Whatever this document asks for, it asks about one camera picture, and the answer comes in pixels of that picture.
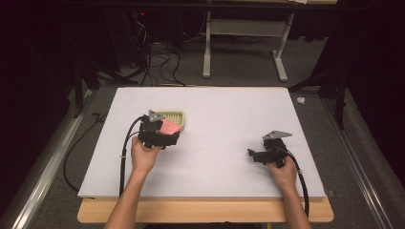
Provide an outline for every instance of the pink object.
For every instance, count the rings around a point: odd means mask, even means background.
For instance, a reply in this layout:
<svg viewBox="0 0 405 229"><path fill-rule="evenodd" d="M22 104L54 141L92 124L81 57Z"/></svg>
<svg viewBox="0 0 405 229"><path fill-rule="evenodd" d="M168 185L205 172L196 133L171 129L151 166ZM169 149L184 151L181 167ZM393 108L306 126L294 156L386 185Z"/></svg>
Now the pink object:
<svg viewBox="0 0 405 229"><path fill-rule="evenodd" d="M161 124L160 133L162 135L172 135L175 132L179 132L181 126L169 120L163 119L163 124Z"/></svg>

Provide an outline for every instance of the white desk leg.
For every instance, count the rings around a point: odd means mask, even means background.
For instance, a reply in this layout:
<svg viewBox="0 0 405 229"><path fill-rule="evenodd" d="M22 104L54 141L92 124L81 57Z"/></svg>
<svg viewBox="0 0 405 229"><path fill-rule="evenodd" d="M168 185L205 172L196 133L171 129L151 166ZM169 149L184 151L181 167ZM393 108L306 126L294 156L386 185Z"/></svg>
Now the white desk leg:
<svg viewBox="0 0 405 229"><path fill-rule="evenodd" d="M209 78L211 75L211 12L206 13L206 33L205 33L205 52L203 54L202 77Z"/></svg>
<svg viewBox="0 0 405 229"><path fill-rule="evenodd" d="M288 33L289 33L289 30L291 29L293 18L294 18L294 13L290 13L288 15L286 25L284 26L284 31L283 31L283 35L281 37L279 49L277 51L273 51L274 63L276 64L277 72L278 72L279 78L282 82L287 82L288 79L287 79L287 75L286 75L286 70L284 69L283 62L281 61L281 53L283 52L284 46L286 45Z"/></svg>

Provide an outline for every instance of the forearm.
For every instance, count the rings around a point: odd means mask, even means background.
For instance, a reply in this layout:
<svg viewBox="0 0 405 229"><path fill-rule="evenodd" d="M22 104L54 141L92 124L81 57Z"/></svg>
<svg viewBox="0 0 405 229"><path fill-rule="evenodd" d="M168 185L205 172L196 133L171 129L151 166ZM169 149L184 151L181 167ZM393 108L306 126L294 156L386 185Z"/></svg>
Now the forearm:
<svg viewBox="0 0 405 229"><path fill-rule="evenodd" d="M283 197L288 229L311 228L297 191L295 189L283 191Z"/></svg>
<svg viewBox="0 0 405 229"><path fill-rule="evenodd" d="M147 173L133 172L105 228L134 228L140 191Z"/></svg>

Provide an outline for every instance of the person's left hand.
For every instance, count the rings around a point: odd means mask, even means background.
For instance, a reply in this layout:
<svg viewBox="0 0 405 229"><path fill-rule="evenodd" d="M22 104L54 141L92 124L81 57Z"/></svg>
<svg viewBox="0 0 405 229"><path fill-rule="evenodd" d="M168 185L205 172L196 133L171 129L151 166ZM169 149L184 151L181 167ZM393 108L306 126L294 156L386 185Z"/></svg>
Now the person's left hand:
<svg viewBox="0 0 405 229"><path fill-rule="evenodd" d="M148 174L155 165L160 149L161 146L155 146L152 149L146 148L138 137L134 136L131 148L133 172Z"/></svg>

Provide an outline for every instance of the white tabletop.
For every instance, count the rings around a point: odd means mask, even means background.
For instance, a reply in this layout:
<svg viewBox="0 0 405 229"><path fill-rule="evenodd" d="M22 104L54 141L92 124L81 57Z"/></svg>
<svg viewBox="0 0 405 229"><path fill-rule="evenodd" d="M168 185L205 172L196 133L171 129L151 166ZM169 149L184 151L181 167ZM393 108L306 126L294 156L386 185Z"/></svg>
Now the white tabletop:
<svg viewBox="0 0 405 229"><path fill-rule="evenodd" d="M183 111L178 144L158 156L142 197L278 198L268 168L247 149L263 151L262 136L273 131L297 158L311 198L325 196L322 181L285 88L120 88L117 90L78 195L118 196L120 155L132 122L153 111ZM126 160L126 177L131 173ZM302 196L301 184L297 187Z"/></svg>

